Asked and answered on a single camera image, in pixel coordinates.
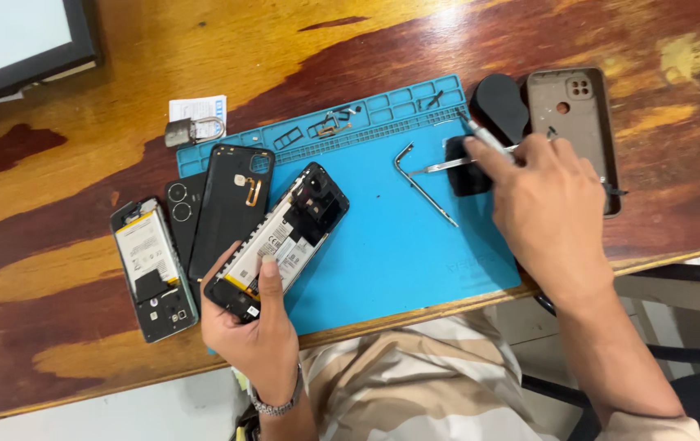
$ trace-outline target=wood grain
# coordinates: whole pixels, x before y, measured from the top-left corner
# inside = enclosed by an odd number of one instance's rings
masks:
[[[0,417],[224,366],[197,327],[143,342],[109,236],[116,207],[177,176],[170,99],[226,94],[235,133],[450,73],[469,93],[493,72],[598,65],[631,192],[607,255],[618,273],[700,255],[700,2],[286,3],[98,0],[103,65],[0,105]],[[536,291],[525,276],[301,344]]]

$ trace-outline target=fingernail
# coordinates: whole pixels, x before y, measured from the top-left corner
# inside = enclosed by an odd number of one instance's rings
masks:
[[[276,266],[276,257],[266,254],[263,256],[263,265],[260,266],[260,272],[263,276],[273,277],[276,276],[276,272],[279,270]]]
[[[465,136],[464,137],[464,146],[465,147],[471,147],[473,145],[478,144],[478,140],[475,139],[474,136]]]

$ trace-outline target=right hand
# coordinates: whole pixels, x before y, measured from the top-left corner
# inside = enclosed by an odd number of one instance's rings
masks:
[[[200,283],[203,342],[249,378],[263,403],[281,406],[290,401],[296,388],[298,336],[285,311],[282,278],[274,256],[263,256],[258,320],[241,324],[237,316],[206,298],[208,281],[240,243],[225,251]]]
[[[584,305],[608,292],[614,274],[602,244],[606,192],[590,161],[568,140],[540,134],[516,148],[524,166],[474,137],[464,148],[494,181],[494,224],[555,305]]]

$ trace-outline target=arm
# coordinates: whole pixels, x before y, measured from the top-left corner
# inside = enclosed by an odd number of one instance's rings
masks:
[[[590,162],[542,135],[516,149],[523,166],[473,138],[464,146],[494,181],[494,223],[554,302],[568,364],[604,427],[615,410],[684,416],[614,292],[602,245],[606,193]]]
[[[298,336],[285,312],[282,279],[276,261],[271,256],[263,257],[258,279],[261,313],[260,319],[252,323],[239,324],[237,316],[203,294],[207,282],[239,244],[225,251],[200,283],[203,342],[247,376],[257,389],[260,401],[282,406],[290,401],[296,388]],[[318,439],[306,392],[301,392],[296,406],[285,415],[261,414],[260,426],[264,441]]]

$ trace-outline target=wristwatch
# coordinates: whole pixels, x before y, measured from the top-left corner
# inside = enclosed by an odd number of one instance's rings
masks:
[[[296,389],[293,391],[293,398],[282,406],[269,406],[266,403],[260,401],[260,397],[257,396],[257,390],[255,390],[252,383],[249,383],[247,387],[247,392],[249,393],[252,405],[261,414],[271,415],[273,417],[279,417],[285,415],[290,409],[293,409],[296,404],[298,404],[298,398],[301,396],[301,389],[304,388],[304,379],[301,378],[301,364],[298,363],[298,375],[296,376]]]

